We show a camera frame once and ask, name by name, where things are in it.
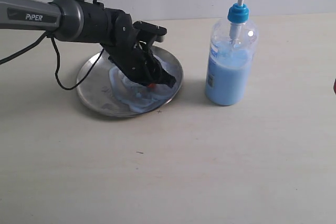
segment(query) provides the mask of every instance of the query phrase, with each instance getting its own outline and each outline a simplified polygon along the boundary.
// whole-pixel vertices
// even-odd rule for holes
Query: bottle label
[[[206,83],[211,88],[213,88],[215,84],[215,69],[216,69],[215,58],[217,58],[217,54],[218,54],[218,48],[213,43],[210,43],[208,74],[207,74]]]

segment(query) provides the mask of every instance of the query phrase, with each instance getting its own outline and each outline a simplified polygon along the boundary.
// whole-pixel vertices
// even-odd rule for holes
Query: clear plastic bottle
[[[248,8],[238,0],[227,19],[213,27],[206,79],[206,96],[219,105],[233,105],[245,93],[258,43],[258,30],[248,20]]]

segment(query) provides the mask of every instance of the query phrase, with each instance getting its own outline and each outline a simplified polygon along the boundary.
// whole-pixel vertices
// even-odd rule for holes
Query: blue liquid
[[[251,55],[246,50],[219,49],[210,52],[206,79],[206,96],[219,105],[233,105],[245,93],[251,69]]]

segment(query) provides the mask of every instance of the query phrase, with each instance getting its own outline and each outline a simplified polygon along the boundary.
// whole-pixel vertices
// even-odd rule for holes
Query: black wire
[[[46,31],[44,32],[34,43],[32,43],[31,45],[29,45],[28,47],[25,47],[24,49],[20,50],[19,52],[16,52],[15,54],[12,54],[11,56],[8,56],[4,59],[0,60],[0,65],[9,62],[10,60],[14,60],[16,57],[19,57],[20,55],[24,54],[25,52],[33,49],[34,47],[36,47],[38,44],[41,43],[41,41],[47,37],[49,35],[49,32]]]
[[[54,37],[51,37],[51,43],[53,44],[53,47],[55,49],[55,53],[56,53],[56,59],[57,59],[57,64],[56,64],[56,71],[55,71],[55,78],[56,78],[56,81],[58,83],[58,85],[64,89],[64,90],[73,90],[75,89],[78,85],[80,85],[85,79],[86,77],[89,75],[89,73],[91,72],[91,70],[93,69],[93,67],[96,65],[96,63],[98,62],[98,60],[100,59],[101,55],[103,54],[104,52],[104,49],[102,49],[102,51],[100,52],[98,58],[96,59],[96,61],[92,64],[92,66],[90,67],[90,69],[88,70],[88,72],[85,74],[85,76],[79,81],[76,83],[76,85],[72,86],[71,88],[67,88],[67,87],[64,87],[63,84],[60,82],[59,78],[58,78],[58,72],[59,72],[59,68],[60,68],[60,63],[61,63],[61,60],[60,60],[60,53],[59,53],[59,50],[57,48],[57,45],[56,45],[56,42],[55,42],[55,39]]]

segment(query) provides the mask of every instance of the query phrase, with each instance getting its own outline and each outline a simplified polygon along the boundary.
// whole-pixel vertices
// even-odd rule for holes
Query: table surface
[[[336,14],[255,17],[244,99],[204,95],[214,19],[156,22],[184,85],[168,105],[111,120],[54,79],[45,40],[0,66],[1,224],[336,222]],[[0,58],[40,33],[0,32]],[[58,43],[72,85],[97,45]]]

